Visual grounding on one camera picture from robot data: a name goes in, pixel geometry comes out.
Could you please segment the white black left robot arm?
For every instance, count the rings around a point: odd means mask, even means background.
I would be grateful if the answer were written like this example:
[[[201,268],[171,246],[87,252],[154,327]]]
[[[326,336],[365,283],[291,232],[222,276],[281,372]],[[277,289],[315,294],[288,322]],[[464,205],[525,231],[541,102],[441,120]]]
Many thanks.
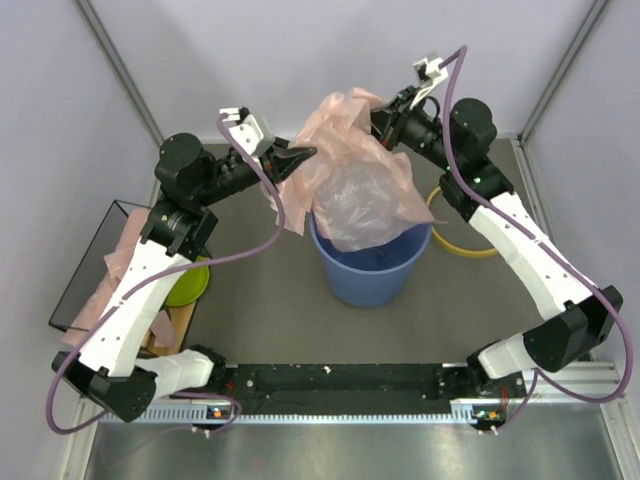
[[[225,360],[212,350],[196,346],[141,359],[139,347],[180,277],[208,265],[198,257],[218,223],[210,205],[259,181],[275,186],[316,152],[279,137],[255,137],[217,159],[191,133],[165,140],[155,168],[161,196],[104,313],[72,351],[54,358],[56,381],[66,381],[124,422],[185,390],[220,394],[227,382]]]

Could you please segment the blue trash bin yellow rim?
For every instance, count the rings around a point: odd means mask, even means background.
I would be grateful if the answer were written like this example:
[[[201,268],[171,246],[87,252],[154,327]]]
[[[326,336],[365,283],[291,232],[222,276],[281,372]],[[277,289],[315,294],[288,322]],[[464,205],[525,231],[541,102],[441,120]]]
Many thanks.
[[[357,308],[381,307],[398,296],[432,237],[429,224],[418,224],[384,245],[342,252],[320,235],[313,216],[307,226],[329,290]]]

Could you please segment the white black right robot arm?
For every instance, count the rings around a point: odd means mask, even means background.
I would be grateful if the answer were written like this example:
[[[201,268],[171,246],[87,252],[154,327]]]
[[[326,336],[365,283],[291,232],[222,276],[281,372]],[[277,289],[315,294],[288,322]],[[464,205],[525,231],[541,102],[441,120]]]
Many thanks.
[[[496,248],[542,318],[540,325],[472,354],[466,372],[469,388],[487,396],[513,373],[534,368],[561,370],[607,339],[614,320],[602,302],[608,300],[614,309],[620,309],[620,292],[609,286],[593,295],[562,262],[554,261],[557,249],[542,250],[548,238],[488,157],[497,130],[485,103],[474,98],[457,101],[450,110],[450,132],[463,180],[490,202],[489,207],[479,204],[455,181],[445,155],[441,119],[429,116],[421,104],[411,103],[417,93],[416,88],[408,87],[392,101],[372,109],[374,137],[387,149],[403,144],[444,170],[439,186],[445,200]]]

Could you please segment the pink plastic trash bag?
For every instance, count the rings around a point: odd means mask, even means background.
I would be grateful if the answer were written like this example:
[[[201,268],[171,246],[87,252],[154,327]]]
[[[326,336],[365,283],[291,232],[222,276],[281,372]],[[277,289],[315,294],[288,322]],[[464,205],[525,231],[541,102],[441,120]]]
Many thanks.
[[[279,186],[287,230],[302,235],[311,213],[322,237],[354,252],[436,221],[414,185],[408,156],[372,135],[370,114],[383,104],[360,88],[334,92],[306,120],[292,145],[317,153]]]
[[[148,210],[135,204],[115,201],[110,205],[51,318],[64,331],[64,344],[77,345],[106,312],[113,296],[149,276],[142,272],[125,278],[147,216]]]

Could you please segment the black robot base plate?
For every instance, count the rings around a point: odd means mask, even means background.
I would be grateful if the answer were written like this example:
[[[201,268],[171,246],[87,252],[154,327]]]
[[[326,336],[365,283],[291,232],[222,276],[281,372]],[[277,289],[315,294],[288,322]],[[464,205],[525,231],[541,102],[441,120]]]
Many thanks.
[[[447,413],[453,400],[501,407],[525,396],[521,374],[486,380],[466,365],[239,364],[182,395],[222,395],[245,415],[401,415]]]

